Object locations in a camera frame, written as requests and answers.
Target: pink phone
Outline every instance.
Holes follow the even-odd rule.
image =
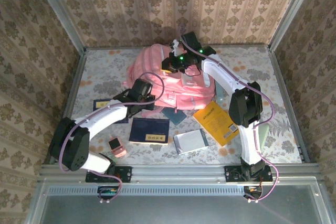
[[[124,146],[121,144],[119,138],[117,137],[110,140],[109,145],[115,157],[122,157],[127,153]]]

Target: table surface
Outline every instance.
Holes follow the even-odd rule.
[[[276,76],[266,46],[258,47],[225,47],[215,46],[224,63],[231,67],[242,78],[251,82],[257,81],[261,90],[270,97],[276,108],[276,115],[269,123],[270,131],[262,154],[274,163],[301,163],[297,144],[293,136],[284,102],[278,87]],[[140,48],[121,50],[88,50],[85,69],[82,74],[72,118],[76,119],[92,112],[93,101],[112,98],[122,92],[125,87],[127,67],[134,62]],[[229,108],[228,95],[220,104],[224,110]],[[261,120],[270,117],[271,108],[263,101],[264,111]],[[209,147],[184,155],[178,155],[173,143],[173,136],[201,126],[193,119],[196,111],[184,111],[187,118],[175,126],[170,122],[168,145],[147,145],[129,143],[132,119],[128,124],[113,124],[98,133],[90,142],[90,150],[113,158],[120,165],[154,165],[154,164],[239,164],[241,157],[240,136],[221,147],[206,133]],[[150,118],[166,117],[162,113]],[[108,146],[109,135],[117,136],[122,141],[128,154],[114,158]]]

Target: pink backpack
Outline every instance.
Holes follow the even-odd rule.
[[[163,96],[155,105],[179,110],[199,110],[205,108],[214,96],[215,84],[212,77],[190,66],[185,72],[189,75],[166,73],[161,70],[161,62],[169,57],[170,47],[154,44],[143,49],[135,62],[128,68],[127,85],[133,86],[135,80],[144,72],[154,72],[164,81]],[[160,80],[152,75],[144,76],[153,83],[151,94],[156,97],[162,92]]]

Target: yellow booklet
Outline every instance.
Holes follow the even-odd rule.
[[[194,117],[221,146],[226,145],[239,134],[237,125],[214,101],[197,111]]]

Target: purple cable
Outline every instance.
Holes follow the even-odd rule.
[[[259,127],[260,125],[263,125],[263,124],[265,124],[265,123],[268,123],[269,121],[271,121],[271,120],[273,119],[273,117],[274,117],[274,115],[275,115],[275,111],[276,111],[276,110],[275,110],[275,107],[274,107],[274,104],[272,103],[272,101],[271,101],[271,100],[270,100],[264,93],[262,93],[261,91],[255,89],[255,88],[252,88],[252,87],[250,87],[248,84],[243,83],[242,81],[240,81],[239,78],[237,78],[233,73],[231,73],[231,71],[229,71],[229,70],[228,70],[222,63],[220,63],[218,60],[213,59],[213,58],[211,58],[211,57],[209,57],[209,56],[207,56],[207,55],[204,55],[204,54],[202,54],[202,53],[200,53],[200,52],[198,52],[198,51],[192,49],[192,48],[191,48],[191,47],[184,41],[184,39],[182,38],[182,36],[180,36],[180,40],[181,40],[182,44],[183,44],[186,48],[188,48],[191,52],[193,52],[193,53],[195,53],[195,54],[197,54],[197,55],[200,55],[200,56],[202,56],[202,57],[204,57],[204,58],[206,58],[206,59],[208,59],[208,60],[211,60],[211,61],[213,61],[214,63],[218,64],[218,65],[221,66],[221,67],[222,67],[222,68],[223,68],[223,69],[224,69],[224,70],[225,70],[225,71],[226,71],[226,72],[227,72],[227,73],[228,73],[228,74],[229,74],[235,81],[237,81],[238,83],[240,83],[240,84],[242,84],[243,86],[247,87],[249,90],[252,90],[252,91],[254,91],[254,92],[260,94],[263,98],[265,98],[265,99],[269,102],[269,104],[270,104],[270,106],[271,106],[271,110],[272,110],[272,113],[271,113],[270,118],[267,119],[267,120],[265,120],[265,121],[263,121],[263,122],[258,123],[257,125],[255,125],[255,126],[253,127],[254,143],[255,143],[256,151],[257,151],[258,155],[260,156],[260,158],[261,158],[263,161],[265,161],[267,164],[269,164],[270,166],[272,166],[272,167],[274,168],[274,170],[276,171],[276,174],[277,174],[277,177],[276,177],[276,179],[275,179],[275,182],[273,183],[273,185],[272,185],[270,191],[269,191],[266,195],[260,197],[260,198],[257,199],[257,200],[265,199],[265,198],[266,198],[268,195],[270,195],[270,193],[274,190],[274,188],[275,188],[275,186],[276,186],[276,184],[277,184],[278,177],[279,177],[279,171],[278,171],[278,169],[275,167],[274,164],[272,164],[270,161],[268,161],[267,159],[265,159],[265,158],[261,155],[261,153],[260,153],[260,151],[259,151],[259,149],[258,149],[256,128]]]
[[[59,168],[61,169],[61,171],[63,171],[64,173],[69,172],[68,170],[64,170],[64,169],[63,169],[63,166],[62,166],[63,155],[64,155],[64,151],[65,151],[66,145],[67,145],[67,143],[68,143],[68,141],[69,141],[71,135],[73,134],[73,132],[74,132],[80,125],[82,125],[83,123],[85,123],[85,122],[87,122],[87,121],[89,121],[89,120],[95,118],[98,114],[100,114],[100,113],[102,113],[102,112],[104,112],[104,111],[106,111],[106,110],[110,110],[111,108],[114,108],[114,107],[117,107],[117,106],[121,106],[121,105],[148,105],[148,104],[152,104],[152,103],[156,102],[157,100],[159,100],[159,99],[163,96],[163,93],[164,93],[164,82],[163,82],[162,78],[161,78],[158,74],[156,74],[156,73],[152,73],[152,72],[144,72],[144,73],[142,73],[142,74],[139,76],[139,78],[141,78],[141,77],[142,77],[143,75],[145,75],[145,74],[152,74],[152,75],[156,76],[156,77],[161,81],[161,83],[162,83],[162,92],[161,92],[161,94],[160,94],[155,100],[150,101],[150,102],[125,102],[125,103],[122,103],[122,102],[121,102],[121,103],[116,103],[116,104],[113,104],[113,105],[107,105],[107,106],[105,106],[103,109],[101,109],[101,110],[97,110],[96,113],[93,113],[92,115],[88,116],[87,118],[83,119],[83,120],[80,121],[78,124],[76,124],[76,125],[69,131],[68,135],[65,137],[64,142],[63,142],[63,145],[62,145],[62,148],[61,148],[61,151],[60,151],[60,153],[59,153],[59,157],[58,157],[58,166],[59,166]],[[121,190],[121,188],[122,188],[122,181],[120,180],[120,178],[115,177],[115,176],[113,176],[113,175],[106,175],[106,174],[97,173],[97,172],[95,172],[95,171],[90,171],[90,172],[91,172],[91,173],[94,173],[94,174],[96,174],[96,175],[98,175],[98,176],[101,176],[101,177],[114,178],[114,179],[118,180],[120,186],[118,187],[118,191],[117,191],[117,193],[115,194],[115,196],[114,196],[112,199],[114,199],[114,198],[120,193],[120,190]]]

